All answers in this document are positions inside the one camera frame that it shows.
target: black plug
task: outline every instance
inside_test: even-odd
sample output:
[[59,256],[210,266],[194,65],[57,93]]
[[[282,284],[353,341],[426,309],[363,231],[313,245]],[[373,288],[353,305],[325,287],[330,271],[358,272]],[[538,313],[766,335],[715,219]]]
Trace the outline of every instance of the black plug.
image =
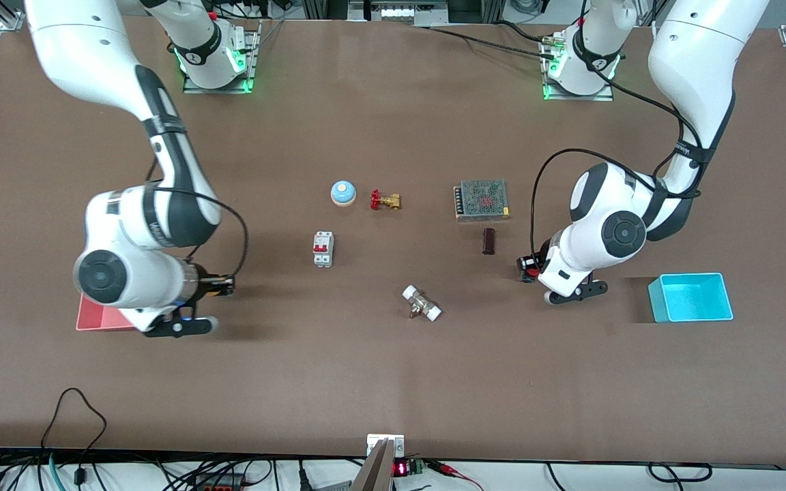
[[315,491],[311,487],[311,482],[308,480],[308,473],[305,472],[305,467],[302,466],[302,461],[299,461],[299,491]]
[[87,482],[87,471],[84,470],[84,467],[79,466],[74,470],[74,485],[80,486],[85,482]]

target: blue plastic bin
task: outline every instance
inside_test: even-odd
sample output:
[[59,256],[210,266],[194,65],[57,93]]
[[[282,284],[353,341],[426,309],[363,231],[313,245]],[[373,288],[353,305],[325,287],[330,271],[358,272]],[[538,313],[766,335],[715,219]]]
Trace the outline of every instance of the blue plastic bin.
[[720,273],[661,274],[648,285],[658,323],[732,321],[727,287]]

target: brown table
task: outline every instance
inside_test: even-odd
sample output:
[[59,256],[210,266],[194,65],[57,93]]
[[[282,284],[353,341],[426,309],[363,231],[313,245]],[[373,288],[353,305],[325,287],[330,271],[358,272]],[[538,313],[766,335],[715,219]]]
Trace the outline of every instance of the brown table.
[[[516,280],[529,192],[544,159],[586,147],[650,171],[671,118],[614,103],[544,102],[536,60],[396,24],[287,22],[261,54],[255,93],[178,92],[162,29],[129,18],[139,59],[175,102],[222,200],[247,218],[234,299],[206,299],[221,329],[180,340],[74,331],[72,264],[87,200],[143,178],[151,152],[125,112],[47,81],[28,31],[0,41],[0,445],[37,445],[57,394],[87,392],[101,447],[360,454],[369,432],[408,451],[464,458],[683,460],[786,465],[786,49],[758,31],[738,105],[682,233],[599,276],[608,295],[551,307]],[[472,35],[529,48],[504,28]],[[648,31],[620,83],[659,97]],[[568,223],[568,194],[595,160],[566,156],[540,186],[538,243]],[[512,219],[457,224],[452,186],[505,178]],[[333,181],[358,203],[337,208]],[[403,195],[371,211],[368,193]],[[331,270],[311,263],[336,233]],[[225,218],[197,254],[237,260]],[[652,323],[647,283],[721,271],[736,319]],[[445,314],[409,320],[414,283]],[[65,405],[51,445],[83,447],[97,422]]]

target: teal cable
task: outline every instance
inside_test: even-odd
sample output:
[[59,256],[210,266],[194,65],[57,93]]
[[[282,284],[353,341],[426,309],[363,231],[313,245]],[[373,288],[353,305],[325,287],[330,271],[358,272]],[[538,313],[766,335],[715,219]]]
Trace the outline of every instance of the teal cable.
[[53,452],[50,452],[50,457],[47,459],[47,466],[50,467],[50,475],[53,476],[53,482],[56,483],[57,488],[59,491],[66,491],[66,487],[63,486],[63,482],[59,479],[59,474],[57,473],[57,467],[53,463]]

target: white circuit breaker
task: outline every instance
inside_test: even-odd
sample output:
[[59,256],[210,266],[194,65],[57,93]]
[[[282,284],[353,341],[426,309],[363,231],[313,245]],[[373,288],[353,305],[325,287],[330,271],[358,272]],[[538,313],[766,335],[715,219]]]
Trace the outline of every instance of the white circuit breaker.
[[327,230],[315,233],[315,253],[316,267],[331,267],[333,265],[333,246],[336,245],[336,238],[333,233]]

